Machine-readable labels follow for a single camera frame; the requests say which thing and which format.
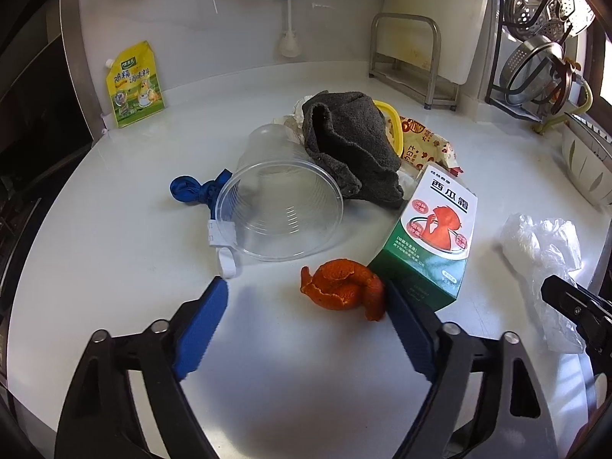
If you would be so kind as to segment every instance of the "backsplash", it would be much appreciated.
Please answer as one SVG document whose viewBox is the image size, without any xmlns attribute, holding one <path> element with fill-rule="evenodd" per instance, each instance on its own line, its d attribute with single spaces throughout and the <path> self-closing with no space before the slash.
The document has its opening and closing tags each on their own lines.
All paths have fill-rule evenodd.
<svg viewBox="0 0 612 459">
<path fill-rule="evenodd" d="M 367 60 L 369 26 L 383 0 L 294 0 L 302 55 L 277 51 L 285 0 L 80 0 L 91 75 L 104 113 L 111 112 L 107 59 L 146 39 L 164 90 L 210 76 L 284 62 Z"/>
</svg>

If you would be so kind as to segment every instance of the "white countertop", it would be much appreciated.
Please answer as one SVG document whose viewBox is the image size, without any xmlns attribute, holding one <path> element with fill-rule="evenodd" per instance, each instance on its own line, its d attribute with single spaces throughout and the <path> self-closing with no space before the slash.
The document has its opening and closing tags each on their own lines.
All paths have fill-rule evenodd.
<svg viewBox="0 0 612 459">
<path fill-rule="evenodd" d="M 547 350 L 497 236 L 515 212 L 573 221 L 584 260 L 577 280 L 587 286 L 609 217 L 575 190 L 550 140 L 516 124 L 478 125 L 449 111 L 425 111 L 368 79 L 363 63 L 282 65 L 206 79 L 169 91 L 165 111 L 104 136 L 53 204 L 23 269 L 8 334 L 10 390 L 56 429 L 94 330 L 140 332 L 197 298 L 216 273 L 209 212 L 173 200 L 170 181 L 188 174 L 205 182 L 233 170 L 250 131 L 323 89 L 364 91 L 453 143 L 479 204 L 460 296 L 438 315 L 473 335 L 521 336 L 560 451 L 567 451 L 587 418 L 578 357 Z M 361 309 L 326 311 L 299 292 L 303 265 L 315 269 L 337 257 L 367 264 L 396 219 L 350 201 L 326 251 L 277 264 L 243 260 L 200 369 L 183 382 L 220 457 L 371 459 L 396 451 L 428 384 L 412 370 L 391 322 L 366 322 Z"/>
</svg>

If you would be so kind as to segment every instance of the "screw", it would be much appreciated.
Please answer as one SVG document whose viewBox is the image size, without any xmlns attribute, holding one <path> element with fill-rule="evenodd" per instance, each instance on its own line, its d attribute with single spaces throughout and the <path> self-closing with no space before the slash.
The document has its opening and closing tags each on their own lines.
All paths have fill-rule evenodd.
<svg viewBox="0 0 612 459">
<path fill-rule="evenodd" d="M 459 328 L 454 322 L 445 322 L 442 325 L 442 330 L 449 335 L 458 335 L 461 333 L 461 328 Z"/>
<path fill-rule="evenodd" d="M 106 330 L 98 330 L 91 335 L 91 341 L 94 343 L 100 343 L 106 340 L 106 337 L 108 337 L 108 332 Z"/>
<path fill-rule="evenodd" d="M 512 331 L 507 331 L 504 333 L 504 338 L 506 339 L 506 342 L 512 343 L 512 345 L 516 345 L 521 341 L 521 339 L 518 338 L 518 335 Z"/>
<path fill-rule="evenodd" d="M 170 327 L 170 323 L 165 319 L 158 319 L 153 324 L 151 324 L 151 331 L 154 333 L 164 333 Z"/>
</svg>

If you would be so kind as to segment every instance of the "yellow seasoning pouch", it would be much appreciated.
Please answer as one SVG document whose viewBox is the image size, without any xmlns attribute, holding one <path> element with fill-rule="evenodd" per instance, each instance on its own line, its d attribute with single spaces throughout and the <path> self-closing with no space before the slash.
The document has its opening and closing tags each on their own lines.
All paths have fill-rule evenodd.
<svg viewBox="0 0 612 459">
<path fill-rule="evenodd" d="M 147 41 L 117 56 L 106 76 L 106 87 L 120 128 L 163 109 L 155 58 Z"/>
</svg>

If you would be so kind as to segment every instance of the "red circle label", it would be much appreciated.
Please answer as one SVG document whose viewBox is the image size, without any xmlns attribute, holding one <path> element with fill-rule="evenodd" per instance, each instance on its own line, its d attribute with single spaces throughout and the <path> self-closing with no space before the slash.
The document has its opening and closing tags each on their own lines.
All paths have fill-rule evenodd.
<svg viewBox="0 0 612 459">
<path fill-rule="evenodd" d="M 423 200 L 413 200 L 412 207 L 421 214 L 426 214 L 429 212 L 429 207 Z"/>
<path fill-rule="evenodd" d="M 455 238 L 455 243 L 457 243 L 457 246 L 463 248 L 464 250 L 467 248 L 467 238 L 462 234 L 457 235 Z"/>
<path fill-rule="evenodd" d="M 416 221 L 412 221 L 408 225 L 408 230 L 407 231 L 408 231 L 408 234 L 410 236 L 414 236 L 415 238 L 420 238 L 421 235 L 423 234 L 423 226 L 421 226 Z"/>
</svg>

